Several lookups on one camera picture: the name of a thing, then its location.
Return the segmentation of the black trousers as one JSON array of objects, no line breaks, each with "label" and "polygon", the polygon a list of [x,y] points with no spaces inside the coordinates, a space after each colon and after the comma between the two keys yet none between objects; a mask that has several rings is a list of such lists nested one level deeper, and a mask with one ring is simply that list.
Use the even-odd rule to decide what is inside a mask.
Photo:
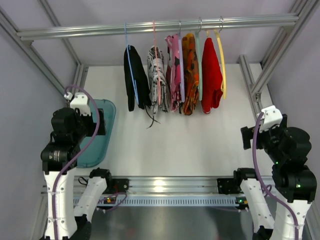
[{"label": "black trousers", "polygon": [[145,110],[148,117],[152,120],[148,127],[151,128],[154,123],[159,122],[148,112],[152,106],[149,96],[148,78],[141,57],[133,45],[128,45],[124,51],[123,67],[128,111],[133,112],[137,103],[138,107]]}]

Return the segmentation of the blue hanger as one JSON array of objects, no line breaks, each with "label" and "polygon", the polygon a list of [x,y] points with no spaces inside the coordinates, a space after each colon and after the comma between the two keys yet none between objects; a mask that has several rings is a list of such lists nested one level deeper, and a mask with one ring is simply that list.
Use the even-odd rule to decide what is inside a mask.
[{"label": "blue hanger", "polygon": [[138,91],[137,91],[137,83],[136,83],[136,80],[135,80],[135,78],[134,78],[133,69],[132,69],[132,65],[131,65],[131,57],[130,57],[130,49],[131,49],[131,46],[129,45],[129,41],[128,41],[127,24],[124,22],[123,25],[124,25],[124,35],[125,35],[127,59],[128,59],[129,71],[130,71],[130,75],[131,75],[132,86],[133,86],[133,90],[134,90],[134,95],[135,95],[136,102],[137,102],[137,104],[139,104],[139,96],[138,96]]}]

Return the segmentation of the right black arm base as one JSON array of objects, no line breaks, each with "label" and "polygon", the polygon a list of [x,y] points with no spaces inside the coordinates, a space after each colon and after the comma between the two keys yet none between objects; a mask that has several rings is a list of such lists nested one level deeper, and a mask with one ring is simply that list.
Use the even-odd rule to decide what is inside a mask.
[{"label": "right black arm base", "polygon": [[217,179],[218,193],[223,195],[235,195],[243,193],[240,188],[240,183],[235,178],[218,178]]}]

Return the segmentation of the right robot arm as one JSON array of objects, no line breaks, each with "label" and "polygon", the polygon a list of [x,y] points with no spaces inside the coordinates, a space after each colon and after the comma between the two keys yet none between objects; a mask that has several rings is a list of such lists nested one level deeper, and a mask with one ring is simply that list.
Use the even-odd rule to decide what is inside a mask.
[{"label": "right robot arm", "polygon": [[238,168],[234,180],[244,193],[253,221],[254,240],[300,240],[307,212],[315,199],[317,180],[306,166],[311,150],[310,136],[297,127],[272,126],[259,131],[241,128],[243,148],[264,150],[273,161],[272,179],[276,195],[275,216],[272,216],[265,196],[270,193],[263,186],[261,175],[254,168]]}]

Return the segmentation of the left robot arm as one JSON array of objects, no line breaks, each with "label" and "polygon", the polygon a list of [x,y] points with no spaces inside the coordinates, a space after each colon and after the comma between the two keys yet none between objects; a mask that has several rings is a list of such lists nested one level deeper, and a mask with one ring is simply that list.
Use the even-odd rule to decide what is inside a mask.
[{"label": "left robot arm", "polygon": [[88,240],[92,233],[92,216],[101,195],[109,189],[109,170],[90,172],[79,202],[73,205],[77,163],[72,159],[81,151],[80,144],[94,132],[106,134],[104,111],[98,110],[99,123],[92,116],[80,115],[69,107],[53,113],[50,141],[40,154],[48,197],[48,220],[44,240]]}]

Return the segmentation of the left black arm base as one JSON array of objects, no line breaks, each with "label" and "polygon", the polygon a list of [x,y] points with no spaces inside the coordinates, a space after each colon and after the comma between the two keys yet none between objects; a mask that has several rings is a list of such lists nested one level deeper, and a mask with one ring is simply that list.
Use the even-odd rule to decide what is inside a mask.
[{"label": "left black arm base", "polygon": [[126,193],[129,189],[130,180],[128,178],[113,178],[107,180],[107,188],[103,194]]}]

